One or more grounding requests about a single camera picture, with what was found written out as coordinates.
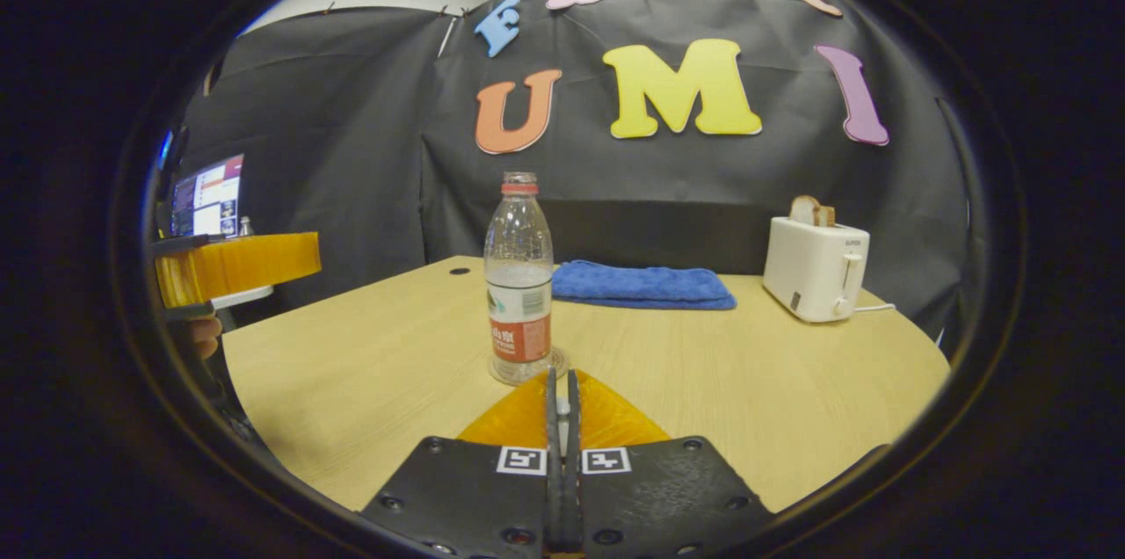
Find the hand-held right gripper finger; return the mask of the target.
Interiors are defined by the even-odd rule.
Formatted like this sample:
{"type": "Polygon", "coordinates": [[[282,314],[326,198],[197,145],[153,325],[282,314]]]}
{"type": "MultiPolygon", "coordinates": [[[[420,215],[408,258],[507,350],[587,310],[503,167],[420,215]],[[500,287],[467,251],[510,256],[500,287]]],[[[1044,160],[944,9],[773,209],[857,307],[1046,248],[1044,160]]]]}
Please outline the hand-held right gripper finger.
{"type": "Polygon", "coordinates": [[[438,558],[542,558],[562,479],[557,370],[533,399],[544,447],[422,438],[359,515],[438,558]]]}
{"type": "Polygon", "coordinates": [[[775,515],[702,436],[587,447],[594,394],[567,375],[562,538],[586,558],[708,558],[759,534],[775,515]]]}

